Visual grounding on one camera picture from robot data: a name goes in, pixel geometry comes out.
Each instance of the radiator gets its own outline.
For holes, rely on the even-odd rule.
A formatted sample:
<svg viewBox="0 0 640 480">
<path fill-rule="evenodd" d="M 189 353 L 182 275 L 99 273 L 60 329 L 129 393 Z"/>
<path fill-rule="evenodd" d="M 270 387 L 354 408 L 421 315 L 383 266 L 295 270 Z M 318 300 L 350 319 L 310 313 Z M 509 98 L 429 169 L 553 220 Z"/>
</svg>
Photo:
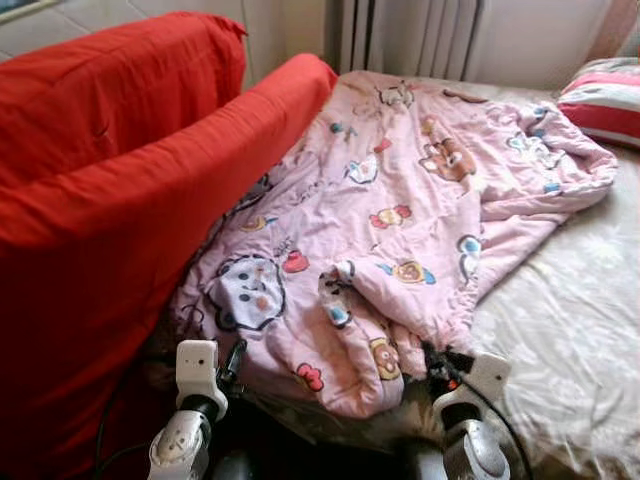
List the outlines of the radiator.
<svg viewBox="0 0 640 480">
<path fill-rule="evenodd" d="M 340 73 L 461 80 L 479 0 L 344 0 Z"/>
</svg>

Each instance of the striped pillow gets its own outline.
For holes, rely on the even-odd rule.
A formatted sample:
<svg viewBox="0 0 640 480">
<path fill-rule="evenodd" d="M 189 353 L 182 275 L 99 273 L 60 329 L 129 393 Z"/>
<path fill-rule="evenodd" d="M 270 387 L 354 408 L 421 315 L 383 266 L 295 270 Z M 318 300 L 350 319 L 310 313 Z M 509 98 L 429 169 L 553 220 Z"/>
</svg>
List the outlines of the striped pillow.
<svg viewBox="0 0 640 480">
<path fill-rule="evenodd" d="M 587 63 L 562 91 L 558 107 L 590 137 L 640 148 L 638 59 Z"/>
</svg>

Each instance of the pink blanket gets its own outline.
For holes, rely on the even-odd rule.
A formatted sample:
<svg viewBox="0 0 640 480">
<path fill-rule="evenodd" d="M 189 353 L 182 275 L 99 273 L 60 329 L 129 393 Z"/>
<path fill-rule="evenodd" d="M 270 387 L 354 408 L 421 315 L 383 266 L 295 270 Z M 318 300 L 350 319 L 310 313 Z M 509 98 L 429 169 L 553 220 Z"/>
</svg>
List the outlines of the pink blanket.
<svg viewBox="0 0 640 480">
<path fill-rule="evenodd" d="M 245 338 L 256 390 L 372 415 L 424 377 L 420 340 L 469 351 L 478 300 L 616 167 L 551 104 L 347 74 L 200 253 L 173 320 L 223 352 Z"/>
</svg>

